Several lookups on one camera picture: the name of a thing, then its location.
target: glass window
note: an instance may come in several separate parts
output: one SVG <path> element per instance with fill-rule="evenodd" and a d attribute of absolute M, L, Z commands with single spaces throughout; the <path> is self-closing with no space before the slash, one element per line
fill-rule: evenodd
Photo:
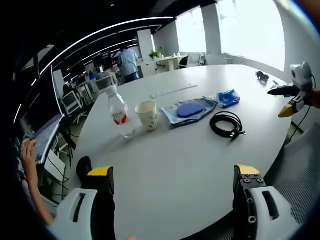
<path fill-rule="evenodd" d="M 223 54 L 285 69 L 285 35 L 273 0 L 218 0 Z"/>
<path fill-rule="evenodd" d="M 178 16 L 175 23 L 180 52 L 207 52 L 204 19 L 200 7 Z"/>

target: person's hand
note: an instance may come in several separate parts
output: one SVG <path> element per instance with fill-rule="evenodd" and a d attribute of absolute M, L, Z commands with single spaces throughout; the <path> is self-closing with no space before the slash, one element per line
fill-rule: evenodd
<path fill-rule="evenodd" d="M 29 187 L 38 186 L 36 159 L 34 156 L 36 144 L 37 141 L 26 139 L 23 141 L 21 149 L 22 166 L 24 168 L 25 180 L 28 182 Z"/>
<path fill-rule="evenodd" d="M 308 105 L 320 109 L 320 91 L 312 90 L 308 97 Z"/>

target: ceiling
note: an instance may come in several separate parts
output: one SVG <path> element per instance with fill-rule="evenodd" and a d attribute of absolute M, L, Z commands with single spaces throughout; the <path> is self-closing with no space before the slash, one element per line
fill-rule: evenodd
<path fill-rule="evenodd" d="M 48 45 L 53 45 L 54 47 L 39 62 L 41 72 L 68 47 L 96 31 L 142 18 L 177 17 L 196 6 L 206 6 L 214 2 L 214 0 L 91 0 L 70 5 L 50 4 L 41 7 L 28 4 L 18 10 L 20 17 L 23 16 L 26 20 L 23 21 L 20 31 L 21 46 L 16 56 L 15 67 L 17 71 L 22 69 L 38 52 Z M 135 39 L 137 31 L 150 29 L 154 34 L 174 20 L 137 21 L 101 31 L 61 54 L 52 66 L 55 70 L 61 69 L 66 76 L 67 69 L 77 63 L 83 66 L 91 59 L 87 58 L 88 56 L 108 47 L 110 48 L 106 51 L 119 49 L 121 45 L 117 44 Z M 126 44 L 135 43 L 137 41 L 129 41 Z M 28 75 L 34 74 L 36 74 L 34 69 L 29 70 Z"/>

